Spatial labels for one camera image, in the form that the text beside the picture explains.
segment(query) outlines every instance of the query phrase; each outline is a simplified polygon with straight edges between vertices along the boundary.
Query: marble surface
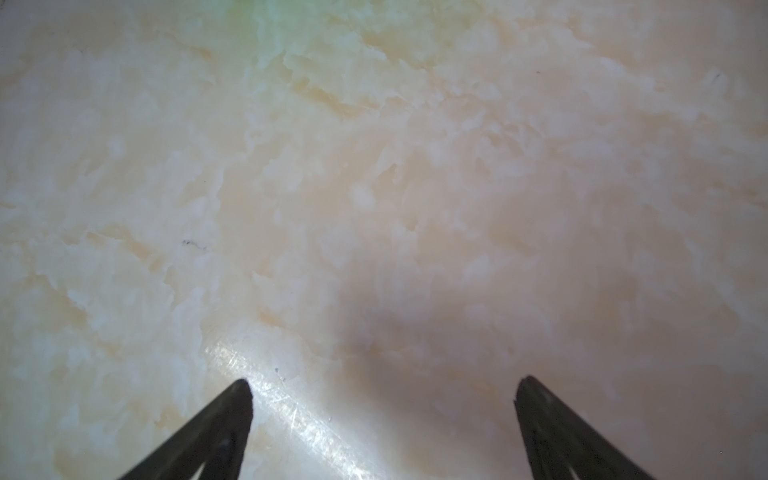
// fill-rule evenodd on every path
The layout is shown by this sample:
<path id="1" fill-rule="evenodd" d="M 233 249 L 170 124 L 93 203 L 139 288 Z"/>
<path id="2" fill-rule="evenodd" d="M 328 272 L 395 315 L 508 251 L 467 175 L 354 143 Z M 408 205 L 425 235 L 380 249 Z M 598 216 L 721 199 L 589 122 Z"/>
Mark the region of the marble surface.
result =
<path id="1" fill-rule="evenodd" d="M 530 478 L 526 374 L 766 478 L 767 5 L 3 2 L 0 478 Z"/>

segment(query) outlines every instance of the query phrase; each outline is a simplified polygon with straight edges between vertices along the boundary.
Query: beige marble floor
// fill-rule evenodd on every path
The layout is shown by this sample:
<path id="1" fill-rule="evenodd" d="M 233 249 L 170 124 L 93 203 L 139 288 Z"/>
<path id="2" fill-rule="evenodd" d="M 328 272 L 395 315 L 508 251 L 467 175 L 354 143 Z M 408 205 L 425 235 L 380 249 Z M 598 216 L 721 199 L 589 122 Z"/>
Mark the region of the beige marble floor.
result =
<path id="1" fill-rule="evenodd" d="M 241 478 L 530 478 L 541 378 L 768 478 L 768 4 L 7 0 L 0 478 L 237 377 Z"/>

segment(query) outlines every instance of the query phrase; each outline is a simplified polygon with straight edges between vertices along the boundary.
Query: polished stone surface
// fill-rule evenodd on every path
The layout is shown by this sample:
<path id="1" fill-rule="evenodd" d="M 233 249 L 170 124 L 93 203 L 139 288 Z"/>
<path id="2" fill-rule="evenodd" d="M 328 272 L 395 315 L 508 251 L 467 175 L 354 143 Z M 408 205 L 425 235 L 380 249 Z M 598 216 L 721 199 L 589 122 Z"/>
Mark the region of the polished stone surface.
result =
<path id="1" fill-rule="evenodd" d="M 241 478 L 530 478 L 529 373 L 765 478 L 765 2 L 3 5 L 0 478 L 114 478 L 240 376 Z"/>

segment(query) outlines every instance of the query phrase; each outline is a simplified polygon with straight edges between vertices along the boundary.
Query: marble tile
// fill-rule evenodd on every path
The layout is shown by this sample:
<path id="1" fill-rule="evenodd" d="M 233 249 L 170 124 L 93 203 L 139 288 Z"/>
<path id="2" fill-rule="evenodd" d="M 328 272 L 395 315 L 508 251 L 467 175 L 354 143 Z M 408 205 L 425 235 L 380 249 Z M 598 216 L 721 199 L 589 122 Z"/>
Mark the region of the marble tile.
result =
<path id="1" fill-rule="evenodd" d="M 241 478 L 530 478 L 533 374 L 765 478 L 767 79 L 760 1 L 4 1 L 0 477 L 245 376 Z"/>

